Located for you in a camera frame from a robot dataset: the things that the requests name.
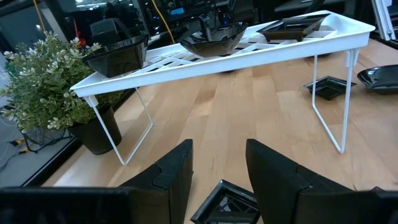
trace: metal frame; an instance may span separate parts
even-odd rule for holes
[[[396,35],[390,14],[388,12],[387,4],[384,0],[372,0],[374,15],[376,17],[377,28],[379,28],[380,36],[383,40],[395,40]]]
[[[312,85],[312,108],[315,110],[316,114],[318,115],[323,127],[326,129],[326,132],[329,134],[329,137],[333,144],[335,145],[337,151],[339,153],[344,153],[346,147],[346,136],[347,136],[347,123],[348,123],[348,111],[349,111],[349,97],[351,94],[351,81],[353,77],[353,69],[356,65],[359,55],[359,49],[351,49],[346,51],[346,67],[348,68],[347,74],[347,87],[346,87],[346,99],[344,105],[344,118],[343,118],[343,135],[341,137],[341,145],[339,145],[330,131],[328,125],[326,124],[325,120],[323,120],[322,115],[319,113],[317,106],[315,105],[315,89],[317,84],[317,70],[318,70],[318,56],[316,55],[314,58],[313,63],[313,85]]]
[[[130,154],[130,156],[127,158],[126,161],[123,161],[123,158],[121,157],[121,155],[120,155],[120,153],[119,153],[119,151],[118,151],[118,148],[117,148],[116,145],[114,144],[113,139],[112,139],[111,135],[109,134],[108,129],[106,128],[106,126],[105,126],[105,124],[104,124],[104,121],[103,121],[102,118],[101,118],[100,113],[99,113],[98,110],[97,110],[97,107],[96,107],[96,106],[98,105],[98,101],[97,101],[95,95],[93,95],[93,96],[85,96],[85,100],[86,100],[87,103],[93,108],[95,114],[97,115],[98,120],[99,120],[99,122],[101,123],[101,125],[102,125],[102,127],[103,127],[103,129],[104,129],[104,131],[105,131],[105,133],[106,133],[106,135],[107,135],[109,141],[111,142],[111,144],[112,144],[112,146],[113,146],[113,149],[114,149],[114,151],[116,152],[116,155],[118,156],[118,158],[119,158],[120,162],[122,163],[122,165],[126,165],[126,164],[128,164],[128,163],[130,162],[130,160],[132,159],[133,155],[136,153],[137,149],[138,149],[139,146],[142,144],[142,142],[145,140],[145,138],[147,137],[149,131],[150,131],[150,130],[152,129],[152,127],[154,126],[154,122],[153,122],[153,120],[152,120],[152,118],[151,118],[151,116],[150,116],[150,114],[149,114],[149,111],[148,111],[148,109],[147,109],[147,107],[146,107],[144,101],[142,100],[141,94],[139,94],[138,88],[136,88],[136,92],[137,92],[137,95],[138,95],[138,97],[139,97],[139,99],[140,99],[140,101],[141,101],[141,103],[142,103],[142,105],[143,105],[143,107],[144,107],[145,112],[146,112],[147,115],[148,115],[148,118],[149,118],[149,126],[148,126],[148,128],[146,129],[144,135],[141,136],[140,140],[138,141],[138,143],[136,144],[134,150],[132,151],[132,153]]]
[[[170,45],[159,49],[149,50],[146,55],[146,61],[144,62],[144,68],[140,70],[112,78],[106,78],[102,74],[96,72],[71,87],[71,90],[73,90],[79,97],[85,98],[89,105],[93,107],[95,113],[98,115],[98,119],[103,125],[102,119],[95,108],[98,104],[95,95],[136,88],[138,86],[224,72],[225,70],[235,70],[347,50],[348,56],[346,59],[346,66],[349,68],[348,82],[351,82],[353,67],[358,59],[358,49],[367,46],[369,42],[369,34],[375,29],[375,27],[330,11],[318,11],[307,15],[325,13],[330,14],[330,16],[322,22],[325,29],[315,31],[310,36],[307,36],[307,38],[304,38],[302,42],[286,40],[278,42],[277,44],[270,43],[261,34],[257,33],[257,31],[272,22],[260,24],[248,27],[245,30],[242,39],[237,45],[238,49],[234,49],[232,54],[229,56],[201,58],[187,51],[180,44]],[[315,57],[313,88],[315,88],[317,78],[317,66],[318,61],[317,57]],[[345,149],[350,91],[351,85],[348,85],[346,89],[347,94],[343,121],[343,139],[341,145],[336,142],[336,139],[315,106],[315,97],[313,98],[313,109],[317,113],[322,125],[340,153],[343,153]],[[144,109],[150,119],[150,126],[144,133],[144,136],[139,140],[136,148],[128,157],[126,162],[121,158],[119,151],[110,138],[108,131],[104,127],[106,134],[123,165],[126,165],[131,160],[135,151],[141,145],[142,141],[153,126],[153,122],[145,105]]]

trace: white shelf rack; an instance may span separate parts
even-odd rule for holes
[[[343,50],[347,50],[348,53],[346,66],[349,70],[347,80],[350,82],[352,69],[358,59],[359,49],[367,46],[369,42],[369,34],[375,29],[375,27],[330,11],[318,11],[306,15],[326,13],[329,13],[330,15],[322,22],[320,30],[313,32],[304,38],[302,42],[297,42],[296,40],[267,42],[267,40],[256,31],[269,25],[271,23],[269,22],[248,27],[239,44],[228,55],[202,58],[185,50],[185,48],[180,44],[174,44],[159,49],[149,50],[147,52],[146,61],[144,62],[144,68],[140,70],[125,73],[113,78],[106,78],[102,74],[96,72],[71,87],[71,90],[75,91],[79,97],[84,97],[90,106],[96,111],[97,115],[99,115],[96,110],[96,105],[98,103],[96,102],[95,95],[97,94],[310,56],[315,56],[315,84],[317,77],[317,55]],[[343,140],[340,146],[316,109],[315,97],[313,97],[313,108],[330,135],[333,144],[340,153],[343,153],[345,149],[350,91],[351,85],[347,85]],[[149,127],[151,128],[152,125],[152,120],[150,119]],[[104,127],[104,130],[114,146],[122,164],[127,164],[146,137],[150,128],[147,129],[144,136],[139,141],[139,144],[133,150],[126,162],[124,162],[120,157],[106,127]]]

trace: white metal leg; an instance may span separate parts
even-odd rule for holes
[[[121,155],[120,155],[120,153],[119,153],[119,151],[118,151],[116,145],[115,145],[114,142],[113,142],[113,139],[112,139],[111,135],[110,135],[109,132],[108,132],[108,129],[106,128],[106,126],[105,126],[105,124],[104,124],[104,121],[103,121],[102,118],[101,118],[100,113],[98,112],[98,110],[97,110],[97,108],[96,108],[96,105],[98,104],[98,102],[97,102],[95,96],[88,96],[88,97],[85,97],[85,100],[86,100],[86,101],[88,102],[88,104],[94,109],[94,112],[95,112],[95,114],[97,115],[98,120],[100,121],[102,127],[104,128],[104,131],[105,131],[105,133],[106,133],[106,135],[107,135],[109,141],[111,142],[111,144],[112,144],[112,146],[113,146],[113,149],[114,149],[114,151],[116,152],[116,155],[118,155],[118,158],[119,158],[120,162],[121,162],[123,165],[126,165],[126,164],[128,164],[128,163],[130,162],[130,160],[132,159],[133,155],[136,153],[137,149],[138,149],[139,146],[142,144],[142,142],[144,141],[144,139],[147,137],[149,131],[150,131],[150,130],[152,129],[152,127],[154,126],[154,122],[153,122],[152,118],[150,117],[149,111],[148,111],[148,109],[147,109],[147,107],[146,107],[144,101],[142,100],[141,95],[139,94],[139,91],[138,91],[137,88],[136,88],[136,92],[137,92],[138,97],[139,97],[139,99],[140,99],[140,101],[141,101],[141,103],[142,103],[142,105],[143,105],[143,107],[144,107],[145,112],[147,113],[147,116],[148,116],[148,118],[149,118],[150,124],[149,124],[148,128],[146,129],[144,135],[143,135],[143,136],[140,138],[140,140],[138,141],[138,143],[137,143],[136,147],[134,148],[133,152],[130,154],[130,156],[127,158],[126,161],[123,161],[123,158],[121,157]]]
[[[353,69],[356,65],[356,61],[358,60],[359,49],[347,50],[346,56],[346,67],[348,68],[347,74],[347,87],[346,87],[346,99],[344,105],[344,120],[343,120],[343,136],[341,137],[341,145],[337,143],[335,137],[331,133],[328,125],[323,120],[322,115],[319,113],[317,106],[315,105],[315,86],[317,84],[317,72],[318,72],[318,56],[316,55],[313,63],[313,85],[312,85],[312,108],[315,110],[319,119],[322,122],[323,127],[326,129],[326,132],[329,134],[329,137],[333,144],[335,145],[337,151],[339,153],[344,153],[346,146],[346,134],[347,134],[347,122],[348,122],[348,111],[349,111],[349,96],[351,94],[351,80],[353,77]]]

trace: black plate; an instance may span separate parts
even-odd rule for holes
[[[213,30],[198,31],[181,41],[181,45],[201,57],[226,55],[241,40],[248,27],[245,22],[235,22],[219,26]]]
[[[312,82],[304,86],[312,93]],[[326,76],[316,82],[315,94],[326,100],[331,100],[334,97],[346,92],[347,81],[335,77]]]
[[[300,16],[276,21],[257,32],[262,34],[268,42],[272,40],[297,40],[303,38],[315,30],[319,30],[323,20],[330,14]]]
[[[93,70],[111,78],[142,68],[148,35],[139,35],[95,50],[82,58]]]
[[[398,65],[387,65],[363,70],[357,77],[366,88],[380,94],[398,93]]]
[[[192,216],[195,224],[248,223],[260,218],[257,200],[252,192],[221,180]]]

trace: black square bowl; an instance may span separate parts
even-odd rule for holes
[[[181,41],[181,46],[201,57],[226,55],[242,39],[248,27],[245,22],[219,26],[213,30],[198,31]]]
[[[398,65],[369,68],[359,72],[358,79],[366,88],[378,94],[398,93]]]
[[[256,224],[260,218],[252,192],[221,180],[192,216],[195,224]]]
[[[314,16],[300,16],[282,19],[258,30],[268,42],[272,40],[297,40],[303,38],[315,30],[319,30],[323,20],[330,14]]]
[[[312,82],[304,86],[310,93],[312,93]],[[334,97],[346,92],[347,81],[335,77],[326,76],[315,83],[315,94],[326,100],[331,100]]]
[[[111,78],[142,68],[148,35],[139,35],[95,50],[82,58],[93,70]]]

